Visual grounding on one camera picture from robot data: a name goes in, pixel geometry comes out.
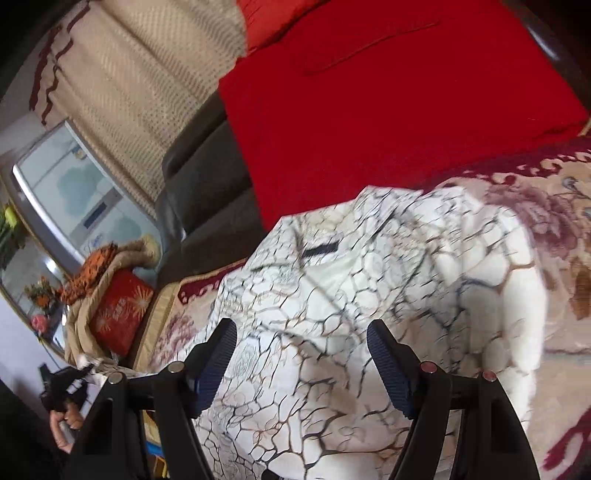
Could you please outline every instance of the red blanket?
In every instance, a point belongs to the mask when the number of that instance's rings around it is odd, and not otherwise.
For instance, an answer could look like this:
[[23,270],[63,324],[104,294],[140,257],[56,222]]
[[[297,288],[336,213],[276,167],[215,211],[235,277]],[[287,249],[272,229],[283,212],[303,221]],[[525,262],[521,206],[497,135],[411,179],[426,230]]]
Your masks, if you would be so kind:
[[495,0],[333,0],[219,91],[266,228],[574,137],[587,112]]

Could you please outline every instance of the shirt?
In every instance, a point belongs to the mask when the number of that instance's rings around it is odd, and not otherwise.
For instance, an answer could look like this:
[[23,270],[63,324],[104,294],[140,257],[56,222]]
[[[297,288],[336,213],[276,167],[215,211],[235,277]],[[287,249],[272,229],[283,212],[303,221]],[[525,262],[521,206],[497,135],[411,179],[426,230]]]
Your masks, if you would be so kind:
[[178,359],[221,318],[236,323],[216,398],[195,421],[215,477],[260,478],[269,468],[289,479],[381,479],[410,422],[371,359],[369,323],[382,319],[420,360],[448,372],[495,371],[527,420],[545,309],[513,211],[459,187],[367,187],[353,201],[283,217],[223,279],[206,328]]

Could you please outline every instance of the red box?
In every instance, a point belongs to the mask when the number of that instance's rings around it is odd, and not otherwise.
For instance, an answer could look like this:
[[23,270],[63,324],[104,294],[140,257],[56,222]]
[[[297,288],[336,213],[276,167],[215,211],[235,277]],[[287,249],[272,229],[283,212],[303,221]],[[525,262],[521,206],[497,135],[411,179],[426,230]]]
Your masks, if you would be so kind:
[[152,295],[154,290],[130,270],[118,270],[90,324],[99,344],[117,355],[127,355]]

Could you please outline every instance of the orange pillow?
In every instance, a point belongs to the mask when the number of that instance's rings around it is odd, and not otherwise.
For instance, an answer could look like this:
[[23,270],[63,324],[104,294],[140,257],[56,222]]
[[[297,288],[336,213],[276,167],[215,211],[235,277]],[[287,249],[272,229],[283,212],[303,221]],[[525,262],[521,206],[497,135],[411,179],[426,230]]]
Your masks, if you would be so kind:
[[246,21],[248,54],[277,40],[296,20],[326,0],[238,0]]

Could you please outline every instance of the shirt collar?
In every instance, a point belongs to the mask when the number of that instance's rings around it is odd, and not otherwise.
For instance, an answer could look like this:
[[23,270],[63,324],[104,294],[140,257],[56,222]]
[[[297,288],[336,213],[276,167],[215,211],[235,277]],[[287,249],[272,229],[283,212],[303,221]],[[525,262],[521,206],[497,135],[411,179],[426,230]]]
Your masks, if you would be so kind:
[[403,213],[421,191],[365,187],[351,202],[282,217],[265,237],[245,268],[300,265],[305,250],[338,242],[336,260],[364,247],[397,212]]

